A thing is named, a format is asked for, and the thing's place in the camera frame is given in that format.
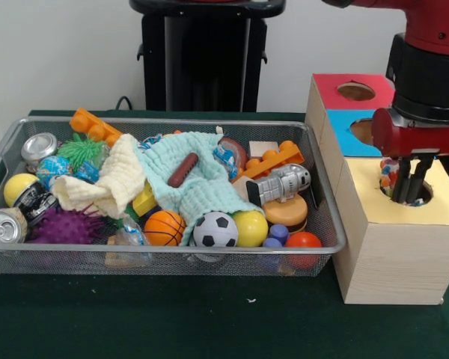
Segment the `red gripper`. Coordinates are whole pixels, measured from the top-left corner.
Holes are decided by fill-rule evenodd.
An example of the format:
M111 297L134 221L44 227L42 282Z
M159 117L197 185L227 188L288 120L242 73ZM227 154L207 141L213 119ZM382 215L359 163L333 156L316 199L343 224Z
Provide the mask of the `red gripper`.
M399 171L391 199L413 204L417 199L434 156L449 156L449 126L432 126L407 120L392 108L377 109L371 120L373 146L383 156L399 158ZM420 154L415 172L410 176L411 160Z

